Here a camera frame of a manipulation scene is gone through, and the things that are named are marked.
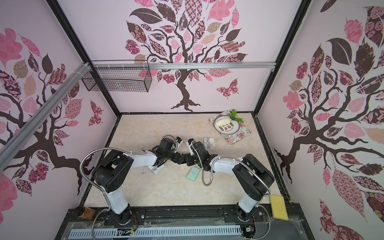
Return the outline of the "clear plastic ring bag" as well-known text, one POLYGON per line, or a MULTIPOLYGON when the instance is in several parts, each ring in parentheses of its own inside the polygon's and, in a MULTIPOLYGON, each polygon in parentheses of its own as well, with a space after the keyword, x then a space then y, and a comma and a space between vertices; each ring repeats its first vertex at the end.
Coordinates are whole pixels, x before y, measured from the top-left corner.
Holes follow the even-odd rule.
POLYGON ((204 145, 206 149, 212 149, 215 145, 215 139, 214 138, 204 138, 204 145))

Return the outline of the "white lift-off box base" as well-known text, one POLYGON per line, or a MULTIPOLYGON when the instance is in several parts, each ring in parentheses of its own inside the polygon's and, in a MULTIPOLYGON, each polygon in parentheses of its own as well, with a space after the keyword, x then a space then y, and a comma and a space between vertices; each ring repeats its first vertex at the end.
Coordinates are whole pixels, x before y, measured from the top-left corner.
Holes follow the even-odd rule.
POLYGON ((160 166, 148 166, 148 168, 149 168, 155 175, 158 175, 158 174, 165 168, 165 165, 160 165, 160 166))

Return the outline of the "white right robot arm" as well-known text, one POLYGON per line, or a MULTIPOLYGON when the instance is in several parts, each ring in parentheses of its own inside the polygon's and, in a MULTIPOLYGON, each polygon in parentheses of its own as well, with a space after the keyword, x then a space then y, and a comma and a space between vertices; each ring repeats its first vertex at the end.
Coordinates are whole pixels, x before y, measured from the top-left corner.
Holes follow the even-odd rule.
POLYGON ((210 154, 201 142, 194 139, 188 140, 187 145, 190 151, 187 162, 194 161, 202 169, 204 186, 212 184, 214 173, 226 173, 237 178, 245 192, 236 204, 236 215, 240 221, 249 221, 253 209, 272 195, 270 187, 275 177, 254 155, 234 159, 210 154))

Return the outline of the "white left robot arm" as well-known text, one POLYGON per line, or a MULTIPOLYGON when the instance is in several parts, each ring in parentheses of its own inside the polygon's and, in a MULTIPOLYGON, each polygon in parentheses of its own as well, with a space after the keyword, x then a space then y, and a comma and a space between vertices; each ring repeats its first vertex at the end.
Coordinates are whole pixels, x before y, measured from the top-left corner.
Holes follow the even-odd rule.
POLYGON ((123 183, 129 170, 163 165, 167 159, 177 155, 182 143, 181 138, 166 135, 158 146, 151 150, 144 150, 143 153, 110 149, 92 173, 110 208, 110 220, 119 225, 126 225, 131 221, 133 214, 123 193, 123 183))

